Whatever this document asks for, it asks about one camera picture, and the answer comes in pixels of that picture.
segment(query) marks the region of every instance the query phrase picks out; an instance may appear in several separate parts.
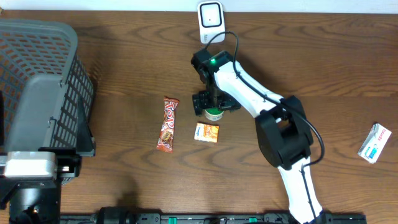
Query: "wooden table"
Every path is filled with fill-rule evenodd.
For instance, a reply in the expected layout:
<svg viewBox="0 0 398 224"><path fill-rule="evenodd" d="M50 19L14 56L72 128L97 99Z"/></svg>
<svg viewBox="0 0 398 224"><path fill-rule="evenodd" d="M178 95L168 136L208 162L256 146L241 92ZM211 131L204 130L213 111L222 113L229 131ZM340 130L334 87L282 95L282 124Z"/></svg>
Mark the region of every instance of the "wooden table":
<svg viewBox="0 0 398 224"><path fill-rule="evenodd" d="M62 212L126 205L172 213L288 210L277 169L257 145L254 121L226 113L218 144L193 140L191 95L205 86L190 65L202 46L195 12L5 11L1 17L60 21L98 80L91 116L97 142L79 178L64 186ZM267 88L302 100L326 144L312 167L317 198L332 212L398 217L398 16L225 13L240 38L238 60ZM233 52L227 37L210 50ZM178 98L175 149L155 149L163 97ZM393 132L376 164L357 155L374 122ZM312 146L312 158L319 156ZM1 223L7 212L1 212Z"/></svg>

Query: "red snack wrapper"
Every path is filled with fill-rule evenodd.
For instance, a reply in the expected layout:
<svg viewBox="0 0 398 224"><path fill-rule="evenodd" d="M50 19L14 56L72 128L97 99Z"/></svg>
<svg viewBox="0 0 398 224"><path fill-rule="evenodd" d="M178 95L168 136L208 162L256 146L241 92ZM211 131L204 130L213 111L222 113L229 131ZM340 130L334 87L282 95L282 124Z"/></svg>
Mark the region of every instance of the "red snack wrapper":
<svg viewBox="0 0 398 224"><path fill-rule="evenodd" d="M164 121L156 149L169 153L173 152L175 108L179 102L176 99L164 98Z"/></svg>

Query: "white background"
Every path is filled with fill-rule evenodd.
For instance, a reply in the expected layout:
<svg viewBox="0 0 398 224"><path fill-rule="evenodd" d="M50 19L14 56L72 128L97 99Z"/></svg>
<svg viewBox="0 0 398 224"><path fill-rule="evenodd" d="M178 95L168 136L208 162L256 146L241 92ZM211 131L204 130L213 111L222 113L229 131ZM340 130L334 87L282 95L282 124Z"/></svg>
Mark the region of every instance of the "white background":
<svg viewBox="0 0 398 224"><path fill-rule="evenodd" d="M0 0L3 9L196 11L198 0ZM220 0L226 12L398 13L398 0Z"/></svg>

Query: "round container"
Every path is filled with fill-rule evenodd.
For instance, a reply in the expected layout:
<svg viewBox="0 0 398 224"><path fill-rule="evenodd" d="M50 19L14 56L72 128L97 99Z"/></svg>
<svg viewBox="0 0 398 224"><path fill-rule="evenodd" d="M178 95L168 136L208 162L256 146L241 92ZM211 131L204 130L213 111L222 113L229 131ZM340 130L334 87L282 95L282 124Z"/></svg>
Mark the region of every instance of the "round container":
<svg viewBox="0 0 398 224"><path fill-rule="evenodd" d="M224 115L224 111L219 111L217 108L205 110L205 116L210 121L218 121Z"/></svg>

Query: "gray crate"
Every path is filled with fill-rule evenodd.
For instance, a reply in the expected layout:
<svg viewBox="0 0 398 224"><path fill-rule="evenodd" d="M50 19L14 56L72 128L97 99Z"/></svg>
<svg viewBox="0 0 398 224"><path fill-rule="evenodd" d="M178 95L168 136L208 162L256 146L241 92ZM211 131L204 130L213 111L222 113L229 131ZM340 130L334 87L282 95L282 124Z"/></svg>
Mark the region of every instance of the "gray crate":
<svg viewBox="0 0 398 224"><path fill-rule="evenodd" d="M78 97L87 118L93 84L68 25L0 19L0 91L5 151L74 147Z"/></svg>

